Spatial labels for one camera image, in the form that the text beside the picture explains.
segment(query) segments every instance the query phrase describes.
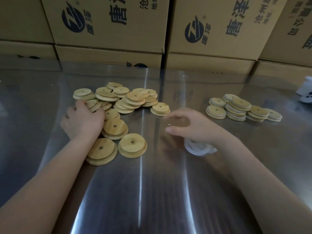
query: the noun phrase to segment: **forearm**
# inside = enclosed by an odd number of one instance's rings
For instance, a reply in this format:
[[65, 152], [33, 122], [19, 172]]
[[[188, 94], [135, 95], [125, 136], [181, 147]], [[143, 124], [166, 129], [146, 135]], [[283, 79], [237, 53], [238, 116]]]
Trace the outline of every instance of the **forearm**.
[[311, 233], [312, 211], [229, 134], [216, 145], [264, 233]]
[[71, 140], [0, 209], [0, 230], [50, 233], [96, 138]]

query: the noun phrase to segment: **hand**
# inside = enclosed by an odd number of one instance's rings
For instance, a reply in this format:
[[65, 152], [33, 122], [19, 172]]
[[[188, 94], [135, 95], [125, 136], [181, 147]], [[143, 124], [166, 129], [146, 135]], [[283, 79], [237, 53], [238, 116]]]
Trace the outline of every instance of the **hand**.
[[225, 137], [230, 135], [225, 129], [193, 109], [180, 108], [165, 115], [164, 118], [187, 118], [190, 121], [189, 126], [168, 126], [166, 132], [172, 135], [192, 139], [197, 142], [205, 142], [213, 146], [218, 146]]
[[104, 118], [105, 113], [102, 108], [92, 113], [86, 107], [84, 100], [77, 100], [76, 108], [67, 109], [67, 115], [62, 117], [60, 126], [71, 140], [78, 136], [96, 140], [103, 128]]

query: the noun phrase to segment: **person's left hand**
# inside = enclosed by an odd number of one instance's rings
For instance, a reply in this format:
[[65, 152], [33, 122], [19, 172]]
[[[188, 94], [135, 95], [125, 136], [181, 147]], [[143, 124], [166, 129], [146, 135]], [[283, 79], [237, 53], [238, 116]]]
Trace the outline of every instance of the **person's left hand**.
[[76, 107], [67, 109], [67, 114], [60, 121], [61, 128], [72, 140], [76, 137], [96, 139], [104, 124], [105, 113], [102, 108], [92, 113], [84, 100], [77, 100]]

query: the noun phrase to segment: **stainless steel tabletop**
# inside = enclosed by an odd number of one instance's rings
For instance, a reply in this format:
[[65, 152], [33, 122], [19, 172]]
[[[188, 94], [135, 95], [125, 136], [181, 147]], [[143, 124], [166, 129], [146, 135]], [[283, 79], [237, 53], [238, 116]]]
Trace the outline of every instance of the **stainless steel tabletop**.
[[[53, 62], [44, 71], [46, 64], [40, 70], [0, 70], [0, 206], [68, 142], [59, 120], [74, 104], [73, 91], [95, 91], [113, 81], [130, 90], [156, 90], [171, 111], [190, 107], [204, 113], [210, 98], [226, 93], [278, 111], [279, 123], [214, 121], [312, 208], [312, 106], [297, 102], [286, 82], [254, 77], [244, 84], [246, 76], [91, 63], [66, 63], [58, 71]], [[180, 122], [149, 109], [121, 119], [130, 133], [146, 139], [146, 153], [136, 159], [119, 154], [100, 167], [84, 163], [53, 233], [261, 232], [221, 154], [188, 153], [182, 138], [164, 132]]]

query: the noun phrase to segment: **brown cardboard box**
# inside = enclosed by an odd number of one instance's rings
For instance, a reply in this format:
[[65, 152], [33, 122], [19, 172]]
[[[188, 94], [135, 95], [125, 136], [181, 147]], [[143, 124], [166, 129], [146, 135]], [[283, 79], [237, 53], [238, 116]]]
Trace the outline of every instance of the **brown cardboard box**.
[[1, 0], [0, 39], [54, 43], [40, 0]]
[[60, 61], [160, 68], [161, 54], [55, 46]]
[[163, 53], [169, 0], [42, 0], [58, 45]]
[[51, 44], [0, 41], [0, 68], [60, 70]]
[[255, 61], [169, 53], [166, 69], [249, 75]]
[[260, 58], [312, 66], [312, 0], [288, 0]]
[[312, 75], [311, 67], [278, 63], [272, 61], [259, 60], [256, 62], [251, 75], [274, 77], [279, 80], [275, 87], [281, 88], [282, 82], [288, 82], [294, 85], [294, 89], [302, 86], [306, 76]]
[[257, 60], [287, 0], [175, 0], [169, 52]]

